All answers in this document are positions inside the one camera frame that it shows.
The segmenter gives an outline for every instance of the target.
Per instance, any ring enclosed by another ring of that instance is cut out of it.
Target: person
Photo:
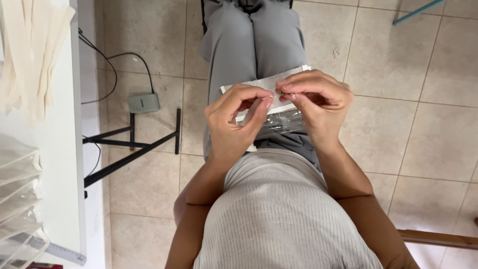
[[[166,268],[418,268],[338,133],[349,85],[319,70],[276,84],[303,115],[306,133],[255,141],[271,92],[241,82],[306,65],[304,38],[287,2],[205,0],[209,63],[205,164],[174,204]],[[224,94],[220,86],[234,86]],[[261,99],[252,119],[235,117]],[[257,152],[247,153],[251,143]]]

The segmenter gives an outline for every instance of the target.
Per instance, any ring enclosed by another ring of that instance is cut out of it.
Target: chair
[[[434,0],[434,1],[432,1],[431,3],[429,3],[429,4],[427,4],[427,5],[424,5],[424,6],[422,6],[421,8],[419,8],[419,9],[417,9],[417,10],[415,10],[415,11],[413,11],[413,12],[411,12],[411,13],[409,13],[409,14],[407,14],[407,15],[405,15],[405,16],[403,16],[403,17],[397,19],[397,20],[394,20],[394,21],[393,21],[393,25],[397,25],[397,24],[399,24],[399,23],[401,23],[401,22],[403,22],[403,21],[406,21],[406,20],[408,20],[409,18],[414,17],[414,16],[416,16],[416,15],[418,15],[418,14],[421,14],[421,13],[423,13],[423,12],[429,10],[430,8],[432,8],[432,7],[434,7],[434,6],[438,5],[438,4],[441,4],[441,3],[445,2],[445,1],[446,1],[446,0]]]

